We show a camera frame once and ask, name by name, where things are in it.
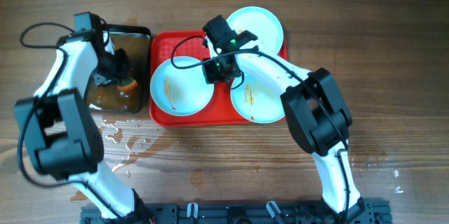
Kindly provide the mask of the orange sponge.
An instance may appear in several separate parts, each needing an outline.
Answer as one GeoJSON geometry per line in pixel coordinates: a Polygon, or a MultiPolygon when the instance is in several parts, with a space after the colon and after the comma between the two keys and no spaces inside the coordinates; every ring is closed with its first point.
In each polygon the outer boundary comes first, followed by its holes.
{"type": "Polygon", "coordinates": [[[134,90],[138,89],[139,84],[135,79],[124,79],[122,82],[116,85],[117,89],[123,93],[131,93],[134,90]]]}

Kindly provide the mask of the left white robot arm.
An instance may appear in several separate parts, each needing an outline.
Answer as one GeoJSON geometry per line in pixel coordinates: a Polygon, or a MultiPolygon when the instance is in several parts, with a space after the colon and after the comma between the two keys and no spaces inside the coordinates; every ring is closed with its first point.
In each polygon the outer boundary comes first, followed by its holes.
{"type": "Polygon", "coordinates": [[[20,129],[18,167],[38,187],[73,185],[100,211],[103,223],[155,223],[156,218],[134,189],[124,185],[104,161],[104,144],[84,94],[99,60],[91,39],[95,33],[62,37],[56,60],[43,85],[15,104],[20,129]],[[34,170],[55,179],[51,185],[33,179],[25,168],[29,155],[34,170]]]}

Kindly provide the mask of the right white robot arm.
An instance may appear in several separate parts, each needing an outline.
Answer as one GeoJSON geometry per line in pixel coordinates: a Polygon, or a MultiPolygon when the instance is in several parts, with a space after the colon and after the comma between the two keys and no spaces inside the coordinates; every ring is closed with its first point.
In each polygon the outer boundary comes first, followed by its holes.
{"type": "Polygon", "coordinates": [[[312,155],[322,185],[322,198],[343,223],[361,214],[362,200],[348,158],[352,116],[332,74],[295,66],[278,55],[255,49],[222,53],[236,67],[269,84],[280,96],[293,140],[312,155]]]}

